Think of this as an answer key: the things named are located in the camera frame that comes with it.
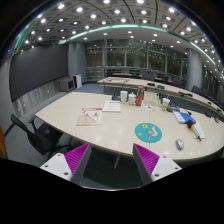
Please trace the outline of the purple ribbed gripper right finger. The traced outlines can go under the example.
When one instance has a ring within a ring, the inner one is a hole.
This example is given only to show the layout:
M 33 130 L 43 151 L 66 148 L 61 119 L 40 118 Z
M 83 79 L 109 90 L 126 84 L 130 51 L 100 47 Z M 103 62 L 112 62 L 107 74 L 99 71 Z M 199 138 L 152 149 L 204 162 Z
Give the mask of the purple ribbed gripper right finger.
M 133 144 L 133 156 L 144 185 L 181 170 L 169 157 L 159 156 L 138 144 Z

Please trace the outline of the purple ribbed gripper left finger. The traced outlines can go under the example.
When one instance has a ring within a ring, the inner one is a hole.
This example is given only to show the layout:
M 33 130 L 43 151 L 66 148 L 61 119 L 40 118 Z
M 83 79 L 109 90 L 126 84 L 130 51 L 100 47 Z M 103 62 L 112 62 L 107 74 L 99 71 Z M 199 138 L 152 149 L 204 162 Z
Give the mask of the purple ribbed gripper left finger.
M 81 145 L 66 154 L 56 153 L 41 169 L 75 184 L 80 184 L 91 155 L 91 144 Z

